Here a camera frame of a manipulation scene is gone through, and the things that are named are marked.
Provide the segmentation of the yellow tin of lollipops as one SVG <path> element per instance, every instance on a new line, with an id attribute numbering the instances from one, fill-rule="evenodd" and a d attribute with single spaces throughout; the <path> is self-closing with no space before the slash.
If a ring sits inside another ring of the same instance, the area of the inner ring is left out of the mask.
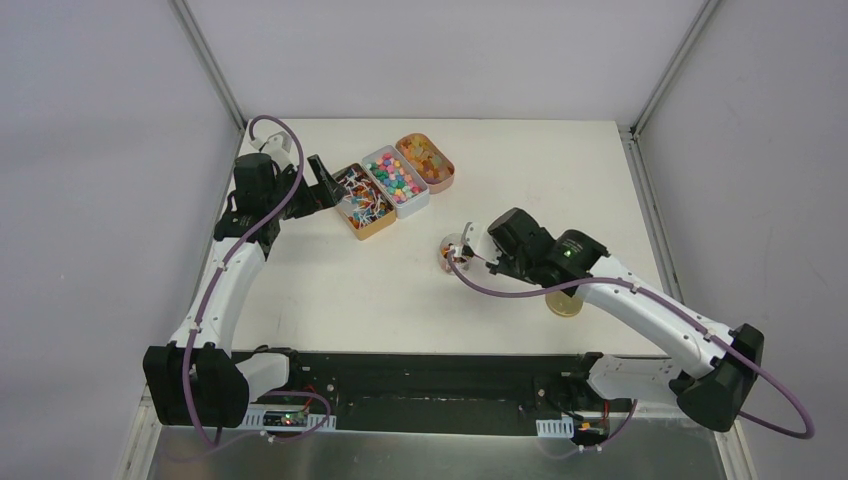
<path id="1" fill-rule="evenodd" d="M 360 164 L 344 167 L 332 178 L 343 191 L 336 210 L 358 240 L 364 241 L 397 221 L 395 207 Z"/>

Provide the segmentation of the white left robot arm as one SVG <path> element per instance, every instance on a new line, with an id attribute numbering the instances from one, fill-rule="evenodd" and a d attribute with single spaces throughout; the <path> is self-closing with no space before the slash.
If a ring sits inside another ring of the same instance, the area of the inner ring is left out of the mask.
<path id="1" fill-rule="evenodd" d="M 235 428 L 248 406 L 267 392 L 281 404 L 297 402 L 305 378 L 287 354 L 261 350 L 232 354 L 247 294 L 265 266 L 284 220 L 335 207 L 341 186 L 320 157 L 288 156 L 297 146 L 280 131 L 250 142 L 236 158 L 234 188 L 217 221 L 197 295 L 163 346 L 151 346 L 143 371 L 158 419 L 165 425 Z"/>

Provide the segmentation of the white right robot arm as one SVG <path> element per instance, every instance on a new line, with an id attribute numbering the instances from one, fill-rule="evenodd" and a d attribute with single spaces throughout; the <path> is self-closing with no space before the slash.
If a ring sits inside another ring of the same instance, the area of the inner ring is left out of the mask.
<path id="1" fill-rule="evenodd" d="M 512 208 L 487 228 L 469 222 L 441 248 L 447 270 L 480 260 L 504 275 L 588 303 L 659 347 L 663 357 L 603 354 L 589 372 L 571 378 L 569 400 L 583 410 L 605 399 L 675 404 L 691 420 L 726 432 L 742 412 L 757 378 L 765 337 L 701 316 L 646 284 L 599 241 L 570 229 L 553 237 L 525 210 Z"/>

